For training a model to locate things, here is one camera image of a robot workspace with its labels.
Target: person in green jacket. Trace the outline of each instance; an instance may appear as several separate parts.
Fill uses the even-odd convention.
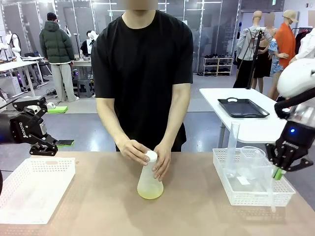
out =
[[[74,61],[72,43],[69,36],[59,28],[55,13],[47,14],[44,29],[39,34],[40,47],[43,55],[51,64],[57,96],[60,101],[65,101],[66,95],[69,102],[77,101],[74,95],[71,66]]]

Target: gray pants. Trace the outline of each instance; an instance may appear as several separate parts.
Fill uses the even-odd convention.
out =
[[[58,99],[64,102],[67,95],[69,102],[75,101],[76,96],[74,95],[73,92],[70,65],[69,64],[51,65],[51,72],[53,74]]]

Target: orange garment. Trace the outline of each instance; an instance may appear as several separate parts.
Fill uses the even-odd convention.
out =
[[[285,69],[292,58],[295,57],[295,37],[291,30],[291,28],[282,23],[280,29],[274,36],[275,40],[277,41],[277,45],[279,48],[280,53],[286,53],[289,55],[288,58],[284,59],[281,58],[279,64],[283,66]]]

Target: beige cap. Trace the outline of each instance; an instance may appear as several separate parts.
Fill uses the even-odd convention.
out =
[[[286,18],[289,18],[291,21],[297,23],[299,22],[297,19],[296,19],[296,13],[295,11],[292,11],[292,10],[287,10],[283,13],[283,17],[286,17]]]
[[[254,12],[254,14],[252,16],[253,19],[254,18],[260,18],[261,19],[261,17],[262,17],[262,12],[261,11]]]

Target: white plastic basket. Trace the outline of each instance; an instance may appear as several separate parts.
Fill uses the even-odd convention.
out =
[[[75,158],[29,158],[4,181],[0,224],[47,224],[75,174]]]
[[[223,170],[227,149],[213,149],[213,164],[218,172],[219,178],[222,182],[223,188],[232,206],[257,206],[269,207],[270,197],[268,192],[246,192],[234,191],[232,185]],[[240,149],[237,148],[235,152],[234,162],[240,159]],[[289,182],[282,177],[281,180],[274,181],[274,202],[276,207],[285,207],[295,191]]]

